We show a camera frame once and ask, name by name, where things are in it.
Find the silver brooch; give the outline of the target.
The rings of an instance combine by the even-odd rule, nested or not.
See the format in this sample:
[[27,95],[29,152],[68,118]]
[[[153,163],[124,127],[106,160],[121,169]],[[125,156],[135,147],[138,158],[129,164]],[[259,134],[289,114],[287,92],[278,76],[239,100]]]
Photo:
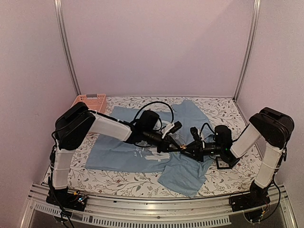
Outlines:
[[180,149],[181,149],[181,150],[185,150],[185,149],[187,149],[187,145],[185,145],[185,144],[181,144],[181,145],[180,145]]

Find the light blue printed t-shirt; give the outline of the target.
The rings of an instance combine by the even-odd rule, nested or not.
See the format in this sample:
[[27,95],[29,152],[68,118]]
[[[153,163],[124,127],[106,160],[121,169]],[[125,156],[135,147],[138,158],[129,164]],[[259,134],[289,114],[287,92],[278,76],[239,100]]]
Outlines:
[[[209,123],[208,117],[190,100],[172,105],[174,119],[182,128],[172,137],[179,144],[189,144],[193,138],[191,127],[200,128]],[[187,197],[194,197],[206,181],[205,173],[212,160],[205,156],[196,161],[179,152],[157,153],[155,147],[139,148],[118,139],[98,136],[86,162],[87,169],[104,171],[161,172],[158,182],[164,187]]]

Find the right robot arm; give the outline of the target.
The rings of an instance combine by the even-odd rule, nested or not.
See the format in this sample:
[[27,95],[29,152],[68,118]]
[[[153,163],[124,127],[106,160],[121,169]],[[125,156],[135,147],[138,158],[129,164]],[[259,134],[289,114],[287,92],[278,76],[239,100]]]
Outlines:
[[181,147],[181,154],[197,161],[203,161],[207,155],[217,155],[229,168],[233,168],[263,139],[266,143],[265,152],[245,200],[249,207],[256,207],[267,195],[282,161],[286,160],[287,144],[294,128],[295,122],[290,116],[265,107],[250,117],[248,125],[235,140],[226,125],[217,125],[214,128],[212,142],[203,141],[200,136],[202,131],[192,127],[190,133],[194,140]]

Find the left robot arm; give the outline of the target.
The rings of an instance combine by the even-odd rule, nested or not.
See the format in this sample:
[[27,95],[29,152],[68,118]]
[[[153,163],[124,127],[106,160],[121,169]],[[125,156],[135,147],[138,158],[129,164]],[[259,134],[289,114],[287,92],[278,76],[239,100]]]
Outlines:
[[91,110],[83,102],[72,106],[56,120],[55,130],[51,134],[54,145],[50,155],[48,185],[53,190],[53,200],[60,206],[70,203],[71,197],[66,192],[70,163],[75,150],[88,133],[109,136],[128,144],[146,142],[155,146],[157,152],[180,150],[171,134],[181,128],[181,123],[171,121],[156,130],[155,126],[160,120],[156,112],[145,108],[140,109],[131,122],[127,122]]

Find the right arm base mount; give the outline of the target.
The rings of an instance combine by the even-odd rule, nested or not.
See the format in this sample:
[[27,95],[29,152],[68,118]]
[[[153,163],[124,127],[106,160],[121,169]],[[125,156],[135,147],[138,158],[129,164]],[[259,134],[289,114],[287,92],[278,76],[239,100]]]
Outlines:
[[251,190],[249,193],[230,196],[229,204],[233,212],[252,209],[270,203],[268,190]]

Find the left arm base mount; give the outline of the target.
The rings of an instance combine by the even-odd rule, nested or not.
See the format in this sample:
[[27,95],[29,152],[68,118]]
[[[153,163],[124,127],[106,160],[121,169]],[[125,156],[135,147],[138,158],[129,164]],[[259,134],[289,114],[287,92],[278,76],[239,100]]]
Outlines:
[[77,211],[85,211],[88,196],[81,194],[79,191],[70,193],[68,188],[55,190],[50,189],[46,199],[46,203],[72,209]]

